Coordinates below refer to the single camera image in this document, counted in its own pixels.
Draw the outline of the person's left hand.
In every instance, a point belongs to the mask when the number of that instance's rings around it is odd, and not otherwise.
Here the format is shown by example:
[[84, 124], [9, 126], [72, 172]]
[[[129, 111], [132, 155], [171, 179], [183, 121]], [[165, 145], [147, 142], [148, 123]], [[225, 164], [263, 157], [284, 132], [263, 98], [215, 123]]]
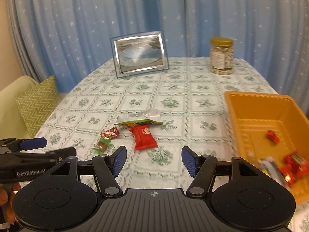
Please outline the person's left hand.
[[10, 193], [7, 193], [7, 191], [1, 186], [0, 191], [1, 207], [4, 206], [3, 212], [5, 222], [8, 222], [11, 225], [14, 224], [16, 221], [16, 217], [14, 215], [12, 208], [12, 202], [14, 197], [16, 196], [16, 192], [18, 192], [20, 189], [21, 189], [20, 183], [14, 183], [10, 190]]

